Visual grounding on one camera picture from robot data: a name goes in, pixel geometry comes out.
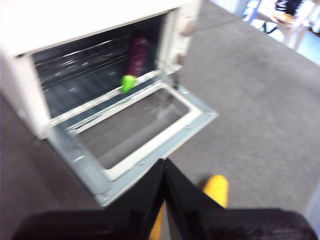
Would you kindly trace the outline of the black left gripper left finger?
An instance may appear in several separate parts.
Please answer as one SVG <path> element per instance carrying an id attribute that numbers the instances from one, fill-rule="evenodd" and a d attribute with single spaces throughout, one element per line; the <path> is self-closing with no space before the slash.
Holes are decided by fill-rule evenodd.
<path id="1" fill-rule="evenodd" d="M 164 201 L 159 159 L 123 195 L 102 209 L 48 211 L 21 222 L 14 240 L 146 240 Z"/>

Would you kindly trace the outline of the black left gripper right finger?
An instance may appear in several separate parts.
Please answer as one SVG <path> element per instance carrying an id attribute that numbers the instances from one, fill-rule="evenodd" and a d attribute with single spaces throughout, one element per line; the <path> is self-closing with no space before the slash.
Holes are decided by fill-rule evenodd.
<path id="1" fill-rule="evenodd" d="M 280 208 L 223 208 L 164 160 L 165 197 L 184 240 L 316 240 L 305 217 Z"/>

